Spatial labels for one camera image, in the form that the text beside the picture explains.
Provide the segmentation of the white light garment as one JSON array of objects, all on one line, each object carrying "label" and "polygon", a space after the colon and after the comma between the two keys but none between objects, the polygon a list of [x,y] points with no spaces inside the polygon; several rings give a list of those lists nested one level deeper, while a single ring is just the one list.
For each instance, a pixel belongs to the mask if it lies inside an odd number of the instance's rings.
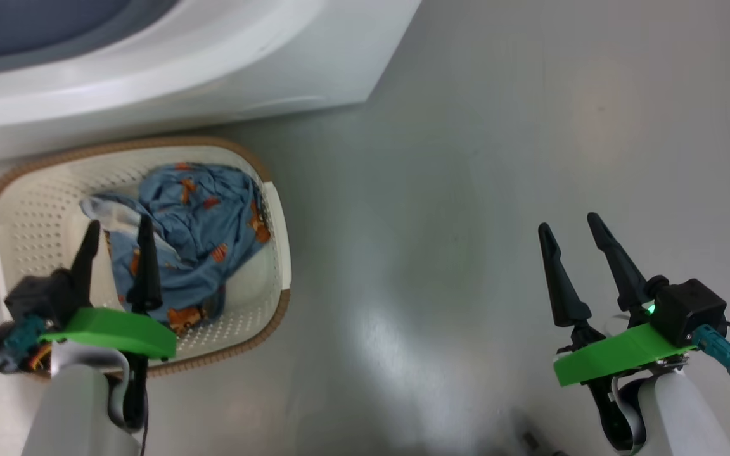
[{"label": "white light garment", "polygon": [[140,226],[140,213],[128,205],[104,196],[89,196],[79,202],[84,215],[97,220],[102,230],[118,232],[136,238]]}]

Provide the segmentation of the white front-load washing machine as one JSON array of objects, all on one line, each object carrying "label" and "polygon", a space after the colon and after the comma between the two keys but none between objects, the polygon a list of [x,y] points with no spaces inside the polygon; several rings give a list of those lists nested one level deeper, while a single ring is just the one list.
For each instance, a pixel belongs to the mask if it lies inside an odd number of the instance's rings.
[{"label": "white front-load washing machine", "polygon": [[0,161],[367,100],[422,0],[179,0],[0,57]]}]

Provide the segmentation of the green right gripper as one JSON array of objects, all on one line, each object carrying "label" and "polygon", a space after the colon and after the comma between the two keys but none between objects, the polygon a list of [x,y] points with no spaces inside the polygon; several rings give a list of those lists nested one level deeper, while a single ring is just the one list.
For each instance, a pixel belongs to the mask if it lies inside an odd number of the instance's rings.
[{"label": "green right gripper", "polygon": [[[600,215],[588,213],[586,220],[597,248],[605,254],[608,262],[618,291],[619,309],[629,311],[650,302],[651,298],[646,294],[645,277]],[[592,315],[591,310],[580,300],[562,264],[560,247],[548,223],[540,224],[537,234],[553,323],[559,328],[587,323]],[[553,370],[560,386],[565,387],[640,369],[664,358],[686,354],[692,349],[690,344],[675,346],[651,324],[641,324],[559,356],[553,362]]]}]

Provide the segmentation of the cream perforated laundry basket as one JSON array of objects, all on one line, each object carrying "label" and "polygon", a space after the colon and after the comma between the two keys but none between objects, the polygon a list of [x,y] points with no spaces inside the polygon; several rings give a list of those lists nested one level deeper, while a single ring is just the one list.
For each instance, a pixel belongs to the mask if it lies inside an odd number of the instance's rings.
[{"label": "cream perforated laundry basket", "polygon": [[12,168],[0,178],[0,324],[10,315],[4,297],[22,277],[46,275],[72,263],[89,219],[79,202],[102,191],[135,190],[154,169],[208,163],[243,171],[260,189],[269,242],[226,284],[217,320],[189,329],[177,355],[150,364],[159,377],[228,360],[260,346],[280,326],[291,297],[286,219],[271,174],[253,153],[217,137],[157,137],[113,142]]}]

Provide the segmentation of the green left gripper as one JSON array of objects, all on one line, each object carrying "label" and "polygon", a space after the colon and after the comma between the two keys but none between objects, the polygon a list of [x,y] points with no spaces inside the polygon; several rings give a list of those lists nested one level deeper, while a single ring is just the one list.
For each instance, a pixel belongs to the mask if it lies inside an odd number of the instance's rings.
[{"label": "green left gripper", "polygon": [[153,221],[147,215],[140,217],[138,267],[129,291],[132,313],[111,308],[92,308],[90,292],[93,260],[99,250],[100,231],[98,220],[91,220],[70,266],[73,303],[81,309],[63,329],[41,335],[40,343],[66,340],[142,355],[148,360],[175,358],[176,334],[164,324],[142,315],[159,309],[163,304]]}]

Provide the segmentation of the grey rubber door gasket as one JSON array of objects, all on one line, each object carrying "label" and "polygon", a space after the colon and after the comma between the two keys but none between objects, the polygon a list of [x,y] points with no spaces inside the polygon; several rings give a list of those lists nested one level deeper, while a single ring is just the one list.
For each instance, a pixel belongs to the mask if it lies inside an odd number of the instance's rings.
[{"label": "grey rubber door gasket", "polygon": [[120,40],[151,24],[179,0],[0,0],[0,57],[63,44],[105,30]]}]

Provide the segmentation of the blue patterned garment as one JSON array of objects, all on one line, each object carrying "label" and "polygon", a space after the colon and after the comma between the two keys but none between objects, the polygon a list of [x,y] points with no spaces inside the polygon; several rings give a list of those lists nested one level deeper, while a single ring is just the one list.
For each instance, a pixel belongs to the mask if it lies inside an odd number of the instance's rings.
[{"label": "blue patterned garment", "polygon": [[[150,216],[163,304],[149,311],[175,334],[220,317],[226,283],[271,239],[260,189],[238,168],[175,163],[154,168],[134,193],[104,196]],[[130,309],[138,267],[137,237],[104,231],[119,303]]]}]

